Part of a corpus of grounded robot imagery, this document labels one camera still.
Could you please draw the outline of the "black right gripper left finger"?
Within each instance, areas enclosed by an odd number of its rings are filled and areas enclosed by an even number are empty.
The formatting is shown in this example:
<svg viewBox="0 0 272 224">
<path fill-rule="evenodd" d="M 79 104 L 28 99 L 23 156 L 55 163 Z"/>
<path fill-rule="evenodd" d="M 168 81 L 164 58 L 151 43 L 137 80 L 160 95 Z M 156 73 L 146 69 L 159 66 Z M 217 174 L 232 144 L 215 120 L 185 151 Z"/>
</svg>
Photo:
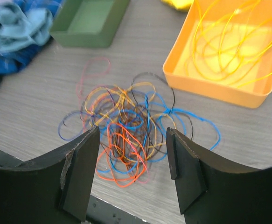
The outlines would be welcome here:
<svg viewBox="0 0 272 224">
<path fill-rule="evenodd" d="M 15 167 L 0 167 L 0 224 L 85 221 L 100 144 L 95 127 Z"/>
</svg>

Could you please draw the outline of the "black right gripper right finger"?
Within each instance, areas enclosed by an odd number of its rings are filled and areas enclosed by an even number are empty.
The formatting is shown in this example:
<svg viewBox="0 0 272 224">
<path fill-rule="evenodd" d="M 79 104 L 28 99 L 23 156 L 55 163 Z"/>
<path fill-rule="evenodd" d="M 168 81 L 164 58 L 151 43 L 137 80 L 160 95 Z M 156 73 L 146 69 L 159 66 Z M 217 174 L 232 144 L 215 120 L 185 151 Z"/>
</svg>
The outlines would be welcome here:
<svg viewBox="0 0 272 224">
<path fill-rule="evenodd" d="M 188 224 L 272 224 L 272 167 L 226 159 L 168 128 L 167 156 Z"/>
</svg>

